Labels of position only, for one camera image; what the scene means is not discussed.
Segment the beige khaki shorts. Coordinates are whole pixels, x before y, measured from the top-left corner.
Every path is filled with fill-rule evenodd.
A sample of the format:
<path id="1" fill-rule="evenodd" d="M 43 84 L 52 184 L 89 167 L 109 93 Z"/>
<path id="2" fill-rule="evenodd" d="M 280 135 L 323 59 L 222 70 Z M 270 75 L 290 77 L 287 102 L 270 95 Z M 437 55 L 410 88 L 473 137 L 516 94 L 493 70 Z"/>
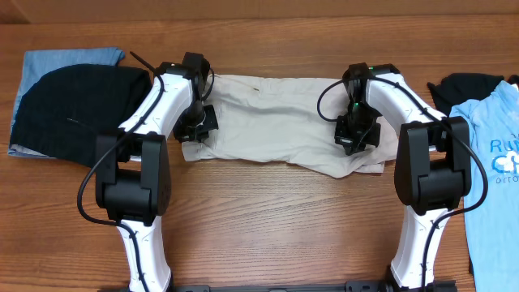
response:
<path id="1" fill-rule="evenodd" d="M 219 127 L 201 143 L 182 144 L 185 160 L 284 161 L 334 178 L 383 172 L 397 155 L 395 131 L 379 118 L 380 145 L 346 155 L 335 142 L 332 118 L 345 112 L 348 98 L 333 82 L 217 75 L 208 103 Z"/>

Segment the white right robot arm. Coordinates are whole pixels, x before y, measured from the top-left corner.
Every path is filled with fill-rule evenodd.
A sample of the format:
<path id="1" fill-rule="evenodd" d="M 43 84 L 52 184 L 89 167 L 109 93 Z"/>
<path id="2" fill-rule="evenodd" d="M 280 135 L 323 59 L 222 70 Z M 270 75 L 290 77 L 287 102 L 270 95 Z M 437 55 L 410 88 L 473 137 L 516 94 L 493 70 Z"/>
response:
<path id="1" fill-rule="evenodd" d="M 447 214 L 471 186 L 469 128 L 430 107 L 392 64 L 349 66 L 341 78 L 349 104 L 337 117 L 335 141 L 346 155 L 382 144 L 383 117 L 397 133 L 394 185 L 405 215 L 397 253 L 378 281 L 349 281 L 348 291 L 454 291 L 434 278 Z"/>

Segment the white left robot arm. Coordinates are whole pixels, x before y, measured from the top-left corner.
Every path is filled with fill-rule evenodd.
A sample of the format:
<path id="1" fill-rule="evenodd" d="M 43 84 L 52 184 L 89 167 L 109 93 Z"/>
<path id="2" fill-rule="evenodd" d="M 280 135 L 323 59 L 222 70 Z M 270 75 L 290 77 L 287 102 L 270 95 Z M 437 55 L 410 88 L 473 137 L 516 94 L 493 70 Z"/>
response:
<path id="1" fill-rule="evenodd" d="M 197 53 L 153 68 L 154 81 L 139 108 L 114 133 L 97 136 L 96 202 L 104 222 L 118 229 L 130 269 L 128 291 L 171 291 L 161 221 L 172 182 L 167 140 L 202 142 L 218 128 L 212 105 L 214 72 Z"/>

